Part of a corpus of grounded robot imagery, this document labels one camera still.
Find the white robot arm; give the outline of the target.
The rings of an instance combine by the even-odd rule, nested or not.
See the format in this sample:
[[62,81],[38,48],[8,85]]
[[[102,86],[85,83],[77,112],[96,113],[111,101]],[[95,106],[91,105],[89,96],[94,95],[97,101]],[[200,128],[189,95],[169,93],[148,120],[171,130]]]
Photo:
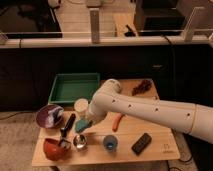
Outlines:
[[108,79],[94,93],[86,112],[93,124],[108,112],[126,114],[213,144],[213,107],[194,103],[154,100],[122,95],[118,80]]

